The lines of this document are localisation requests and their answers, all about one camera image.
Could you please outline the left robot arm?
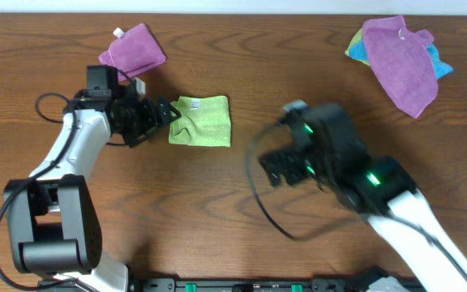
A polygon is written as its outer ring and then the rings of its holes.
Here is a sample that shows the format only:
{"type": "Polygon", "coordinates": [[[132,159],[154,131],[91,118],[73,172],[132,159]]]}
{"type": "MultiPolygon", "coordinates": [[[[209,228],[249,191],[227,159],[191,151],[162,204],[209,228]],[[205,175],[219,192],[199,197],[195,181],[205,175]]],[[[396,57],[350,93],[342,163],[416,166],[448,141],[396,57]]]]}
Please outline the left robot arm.
{"type": "Polygon", "coordinates": [[[8,182],[0,210],[16,269],[47,281],[34,290],[127,290],[127,266],[103,252],[87,182],[112,134],[133,148],[181,116],[163,99],[135,105],[112,97],[68,101],[54,146],[28,178],[8,182]]]}

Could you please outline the light green cloth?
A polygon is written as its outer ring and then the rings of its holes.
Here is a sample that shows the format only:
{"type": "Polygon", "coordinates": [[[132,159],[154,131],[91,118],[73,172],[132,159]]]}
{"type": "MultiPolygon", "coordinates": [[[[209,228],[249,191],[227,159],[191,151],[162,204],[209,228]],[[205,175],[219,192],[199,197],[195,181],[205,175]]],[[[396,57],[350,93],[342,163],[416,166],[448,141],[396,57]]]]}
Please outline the light green cloth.
{"type": "Polygon", "coordinates": [[[231,120],[226,96],[184,97],[170,103],[181,117],[170,124],[169,143],[199,147],[230,147],[231,120]]]}

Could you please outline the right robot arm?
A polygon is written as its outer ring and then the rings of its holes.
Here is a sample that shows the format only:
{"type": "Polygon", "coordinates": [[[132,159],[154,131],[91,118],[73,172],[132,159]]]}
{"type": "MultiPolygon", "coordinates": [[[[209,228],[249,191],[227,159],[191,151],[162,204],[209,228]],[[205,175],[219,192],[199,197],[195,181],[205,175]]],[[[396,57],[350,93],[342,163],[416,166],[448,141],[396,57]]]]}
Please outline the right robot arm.
{"type": "Polygon", "coordinates": [[[467,291],[467,258],[394,158],[372,157],[362,142],[314,142],[267,152],[259,163],[273,186],[313,178],[330,188],[401,256],[425,290],[467,291]]]}

